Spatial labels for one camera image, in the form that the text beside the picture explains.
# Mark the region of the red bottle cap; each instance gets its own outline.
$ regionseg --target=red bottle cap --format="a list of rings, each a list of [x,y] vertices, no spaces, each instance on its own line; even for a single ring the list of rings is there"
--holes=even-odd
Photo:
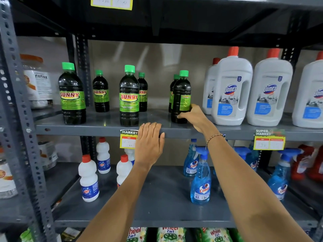
[[[268,50],[267,58],[278,58],[279,57],[279,48],[271,48]]]
[[[323,51],[318,52],[316,60],[321,60],[323,59]]]
[[[230,47],[229,52],[228,52],[228,57],[229,56],[238,56],[239,53],[239,47]]]
[[[105,137],[100,137],[100,138],[99,138],[99,142],[100,142],[100,143],[105,142]]]
[[[212,64],[217,65],[220,60],[221,60],[220,58],[214,58]]]
[[[89,154],[85,154],[82,156],[82,162],[83,163],[88,163],[91,161],[91,156]]]
[[[121,156],[121,162],[123,162],[123,163],[128,162],[128,155],[127,154],[124,154]]]

